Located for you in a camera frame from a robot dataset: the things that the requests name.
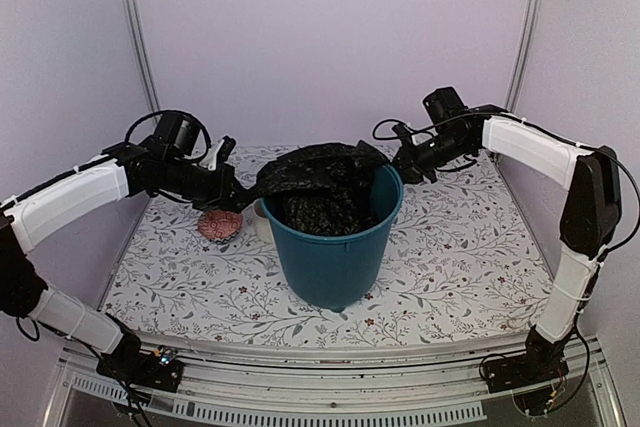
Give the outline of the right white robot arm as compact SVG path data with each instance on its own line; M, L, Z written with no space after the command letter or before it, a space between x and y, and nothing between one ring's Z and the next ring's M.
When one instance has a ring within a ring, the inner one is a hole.
M495 105L469 108L452 87L435 90L423 106L432 121L422 130L429 139L416 142L419 130L400 120L392 123L393 136L401 143L393 165L404 182L434 182L449 162L486 150L543 174L567 194L559 226L559 266L545 310L528 337L533 348L516 368L524 382L537 383L554 369L551 347L572 335L613 249L610 243L622 214L615 152L564 139Z

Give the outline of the teal plastic trash bin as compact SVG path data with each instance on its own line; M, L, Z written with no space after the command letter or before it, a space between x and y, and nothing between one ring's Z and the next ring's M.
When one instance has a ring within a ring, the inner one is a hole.
M294 230L276 216L276 201L260 203L269 220L285 279L302 300L341 312L361 299L376 280L390 229L403 201L404 187L389 164L375 171L370 206L373 227L347 236L316 236Z

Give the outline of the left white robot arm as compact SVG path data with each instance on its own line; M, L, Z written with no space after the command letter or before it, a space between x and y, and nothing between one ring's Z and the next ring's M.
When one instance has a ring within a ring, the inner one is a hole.
M29 318L110 355L128 381L148 373L140 341L110 316L47 283L28 255L42 241L105 205L144 193L185 203L196 210L235 199L242 187L227 160L236 142L218 143L193 115L152 113L154 131L139 143L129 135L89 162L12 196L1 204L1 310Z

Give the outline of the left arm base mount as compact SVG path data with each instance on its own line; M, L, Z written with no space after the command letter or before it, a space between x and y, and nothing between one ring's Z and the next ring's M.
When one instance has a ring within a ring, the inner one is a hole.
M185 367L178 358L178 351L160 345L145 353L141 350L141 345L141 340L135 333L125 330L111 354L99 355L96 372L127 386L176 393Z

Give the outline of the black plastic trash bag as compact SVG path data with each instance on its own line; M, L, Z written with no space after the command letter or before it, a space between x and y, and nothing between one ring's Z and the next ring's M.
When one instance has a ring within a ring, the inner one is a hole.
M381 221L371 193L376 172L388 163L386 155L364 141L298 148L265 164L255 184L238 194L229 209L240 212L258 199L270 199L276 218L295 231L357 234Z

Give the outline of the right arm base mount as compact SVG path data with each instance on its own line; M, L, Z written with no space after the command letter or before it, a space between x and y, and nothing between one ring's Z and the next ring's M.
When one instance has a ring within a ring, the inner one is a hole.
M532 327L525 340L525 352L515 356L489 354L479 365L479 375L490 393L523 388L560 379L568 372L564 347L572 336L550 342Z

